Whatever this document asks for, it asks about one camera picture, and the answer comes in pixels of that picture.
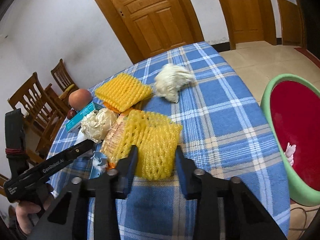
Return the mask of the person's left hand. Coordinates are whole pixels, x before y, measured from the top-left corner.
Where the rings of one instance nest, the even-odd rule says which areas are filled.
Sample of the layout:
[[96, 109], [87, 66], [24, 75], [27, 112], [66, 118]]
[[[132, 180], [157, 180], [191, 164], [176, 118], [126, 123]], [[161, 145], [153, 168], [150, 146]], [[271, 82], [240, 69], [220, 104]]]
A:
[[[48, 193], [48, 197], [45, 199], [45, 201], [42, 204], [45, 210], [48, 209], [51, 202], [54, 200], [54, 197], [51, 194], [51, 192], [53, 191], [53, 187], [48, 183], [46, 184], [46, 186], [49, 193]], [[31, 219], [29, 218], [29, 215], [37, 214], [40, 211], [41, 211], [41, 207], [32, 202], [21, 201], [18, 203], [16, 207], [17, 222], [19, 224], [20, 229], [25, 235], [29, 235], [35, 225], [35, 223], [32, 222]]]

